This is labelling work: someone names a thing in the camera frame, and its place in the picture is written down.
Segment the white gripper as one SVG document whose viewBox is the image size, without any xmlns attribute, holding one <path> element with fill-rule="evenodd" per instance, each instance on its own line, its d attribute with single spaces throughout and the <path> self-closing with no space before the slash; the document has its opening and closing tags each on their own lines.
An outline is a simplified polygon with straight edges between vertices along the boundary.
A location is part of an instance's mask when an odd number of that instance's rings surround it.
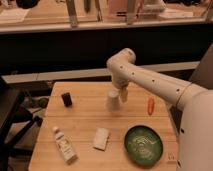
<svg viewBox="0 0 213 171">
<path fill-rule="evenodd" d="M 121 89 L 120 90 L 120 98 L 121 101 L 124 103 L 127 101 L 128 98 L 128 90 L 127 90 L 127 86 L 129 84 L 129 80 L 124 77 L 123 75 L 118 75 L 115 73 L 111 74 L 111 80 L 112 80 L 112 84 L 117 88 L 117 89 Z"/>
</svg>

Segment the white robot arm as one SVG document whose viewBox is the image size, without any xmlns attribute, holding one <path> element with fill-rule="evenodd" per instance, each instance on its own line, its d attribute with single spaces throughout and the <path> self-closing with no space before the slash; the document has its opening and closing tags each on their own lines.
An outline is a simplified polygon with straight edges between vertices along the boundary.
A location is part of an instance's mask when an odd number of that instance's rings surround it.
<svg viewBox="0 0 213 171">
<path fill-rule="evenodd" d="M 107 60 L 112 84 L 124 99 L 133 82 L 178 108 L 182 119 L 176 171 L 213 171 L 213 90 L 138 67 L 135 60 L 130 48 Z"/>
</svg>

